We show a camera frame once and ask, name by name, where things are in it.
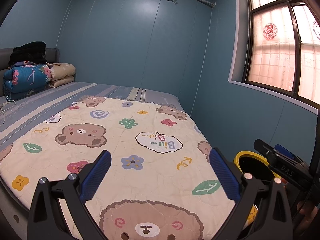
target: blue wall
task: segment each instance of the blue wall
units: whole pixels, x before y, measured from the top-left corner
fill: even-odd
[[[71,0],[18,0],[0,27],[0,49],[44,41],[55,48]]]
[[[310,162],[316,115],[272,95],[227,82],[236,30],[236,0],[214,0],[204,66],[191,117],[228,160],[260,138]]]
[[[76,81],[171,93],[190,113],[211,8],[196,0],[72,0],[57,48]]]

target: headboard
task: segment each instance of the headboard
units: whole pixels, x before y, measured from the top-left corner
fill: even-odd
[[[13,48],[0,49],[0,97],[3,96],[2,83],[3,75],[8,70],[8,62],[10,55],[13,52]],[[59,62],[59,50],[58,49],[45,49],[44,57],[49,63]]]

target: window frame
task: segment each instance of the window frame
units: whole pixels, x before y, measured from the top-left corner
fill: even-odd
[[[248,41],[248,48],[247,48],[247,57],[242,77],[242,82],[250,85],[254,85],[257,87],[265,88],[277,93],[281,93],[283,95],[289,96],[291,98],[294,98],[296,100],[299,100],[305,104],[308,104],[316,109],[320,109],[320,105],[317,104],[314,101],[311,101],[307,98],[304,98],[302,96],[299,96],[299,85],[300,85],[300,78],[301,78],[301,38],[299,34],[298,29],[298,23],[297,19],[295,17],[293,7],[294,6],[301,6],[300,3],[304,3],[303,0],[276,0],[270,3],[267,3],[265,5],[262,5],[260,7],[257,7],[255,9],[252,9],[252,2],[251,0],[248,0],[248,9],[249,9],[249,41]],[[252,52],[253,52],[253,38],[254,38],[254,20],[253,15],[257,12],[264,11],[268,8],[272,8],[274,6],[280,6],[280,5],[287,5],[292,26],[293,26],[293,33],[294,33],[294,43],[295,43],[295,73],[294,73],[294,80],[293,80],[293,86],[292,91],[283,90],[281,88],[273,87],[270,85],[265,85],[262,83],[257,83],[253,81],[249,81],[249,72],[250,72],[250,66],[251,66],[251,60],[252,60]]]

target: bed frame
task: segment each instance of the bed frame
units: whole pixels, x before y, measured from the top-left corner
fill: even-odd
[[[0,84],[8,70],[8,62],[13,48],[0,49]],[[58,49],[45,49],[45,58],[49,63],[59,62]],[[29,210],[18,200],[0,177],[0,230],[3,239],[27,240]]]

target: human hand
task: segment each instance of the human hand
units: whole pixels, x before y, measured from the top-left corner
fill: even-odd
[[[286,185],[287,181],[285,179],[281,179],[281,181]],[[300,201],[297,205],[297,211],[302,206],[303,201]],[[318,208],[310,201],[308,200],[305,205],[301,208],[300,214],[304,215],[303,220],[301,223],[296,227],[295,231],[293,232],[294,235],[299,236],[301,235],[311,224],[313,219],[318,213]]]

